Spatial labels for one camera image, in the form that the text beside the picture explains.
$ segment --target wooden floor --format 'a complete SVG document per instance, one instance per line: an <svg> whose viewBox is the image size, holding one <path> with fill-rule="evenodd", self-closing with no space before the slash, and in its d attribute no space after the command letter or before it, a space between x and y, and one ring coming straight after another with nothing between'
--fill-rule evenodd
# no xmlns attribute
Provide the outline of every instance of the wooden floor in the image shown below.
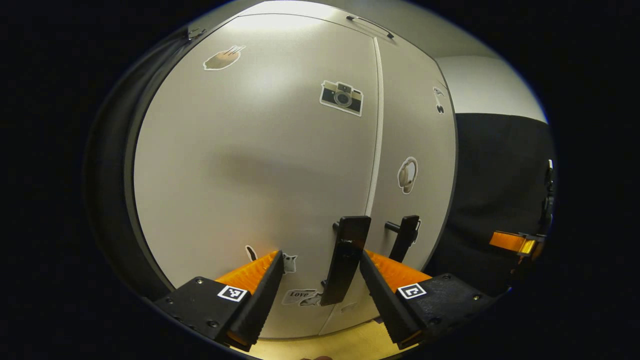
<svg viewBox="0 0 640 360"><path fill-rule="evenodd" d="M258 340L250 352L244 353L263 360L313 360L319 356L328 356L333 360L379 360L399 352L384 324L370 321L324 336L298 340Z"/></svg>

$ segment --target headphones sticker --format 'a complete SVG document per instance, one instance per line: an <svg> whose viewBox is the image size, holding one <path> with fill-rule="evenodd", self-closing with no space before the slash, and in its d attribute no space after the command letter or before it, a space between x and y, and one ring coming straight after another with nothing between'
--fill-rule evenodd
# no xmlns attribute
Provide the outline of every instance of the headphones sticker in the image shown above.
<svg viewBox="0 0 640 360"><path fill-rule="evenodd" d="M438 99L438 96L444 96L444 93L442 92L442 90L440 90L437 87L433 87L433 96L436 97L436 110L438 110L438 112L440 114L444 114L444 108L442 107L442 105L440 104L440 100Z"/></svg>
<svg viewBox="0 0 640 360"><path fill-rule="evenodd" d="M320 103L346 113L362 116L364 94L353 86L337 81L323 81L320 91Z"/></svg>
<svg viewBox="0 0 640 360"><path fill-rule="evenodd" d="M400 166L398 170L398 186L402 189L402 193L409 195L413 190L415 178L418 176L418 161L409 156Z"/></svg>
<svg viewBox="0 0 640 360"><path fill-rule="evenodd" d="M233 45L229 50L222 50L202 63L205 70L222 70L230 67L240 59L240 50L246 46Z"/></svg>

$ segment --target gray cabinet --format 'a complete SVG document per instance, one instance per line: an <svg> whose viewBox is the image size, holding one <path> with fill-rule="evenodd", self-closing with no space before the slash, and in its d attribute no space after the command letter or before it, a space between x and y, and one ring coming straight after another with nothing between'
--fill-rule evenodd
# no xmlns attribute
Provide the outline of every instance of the gray cabinet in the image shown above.
<svg viewBox="0 0 640 360"><path fill-rule="evenodd" d="M377 316L359 272L343 303L296 302L322 291L341 216L371 216L367 249L388 255L395 234L384 222L420 215L404 261L415 268L445 221L456 143L444 79L411 44L347 15L270 1L234 17L169 73L136 144L141 228L174 286L246 264L247 245L290 257L263 338ZM409 157L418 171L406 193L398 172Z"/></svg>

